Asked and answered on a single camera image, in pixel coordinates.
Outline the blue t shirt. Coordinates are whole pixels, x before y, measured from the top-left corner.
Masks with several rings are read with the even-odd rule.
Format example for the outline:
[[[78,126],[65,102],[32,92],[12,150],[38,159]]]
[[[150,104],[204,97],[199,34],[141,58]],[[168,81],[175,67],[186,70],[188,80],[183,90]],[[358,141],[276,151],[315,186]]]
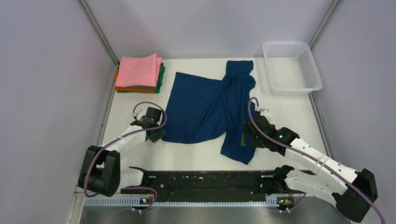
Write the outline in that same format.
[[[162,140],[195,144],[225,135],[220,153],[249,164],[255,147],[241,145],[243,124],[250,120],[254,106],[250,91],[253,61],[227,61],[222,80],[177,72],[166,106],[166,131]]]

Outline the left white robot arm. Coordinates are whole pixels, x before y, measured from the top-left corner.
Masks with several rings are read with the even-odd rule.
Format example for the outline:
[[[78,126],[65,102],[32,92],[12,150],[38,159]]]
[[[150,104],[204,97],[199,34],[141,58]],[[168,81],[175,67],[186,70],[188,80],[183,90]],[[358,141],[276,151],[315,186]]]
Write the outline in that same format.
[[[164,134],[167,115],[163,109],[148,107],[133,113],[133,122],[115,139],[102,146],[90,146],[85,152],[78,186],[91,197],[110,197],[117,190],[133,187],[144,193],[150,181],[139,168],[121,169],[121,160],[140,144],[156,143]]]

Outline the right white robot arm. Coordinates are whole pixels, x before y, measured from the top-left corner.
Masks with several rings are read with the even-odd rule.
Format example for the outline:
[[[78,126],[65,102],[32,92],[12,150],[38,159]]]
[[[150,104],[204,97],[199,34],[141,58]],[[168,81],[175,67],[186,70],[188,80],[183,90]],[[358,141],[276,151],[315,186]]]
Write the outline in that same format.
[[[344,166],[314,149],[294,131],[286,127],[276,129],[265,116],[257,115],[244,122],[241,143],[267,148],[309,170],[305,173],[288,165],[276,168],[273,178],[277,191],[301,191],[315,196],[353,222],[362,222],[378,198],[371,171]]]

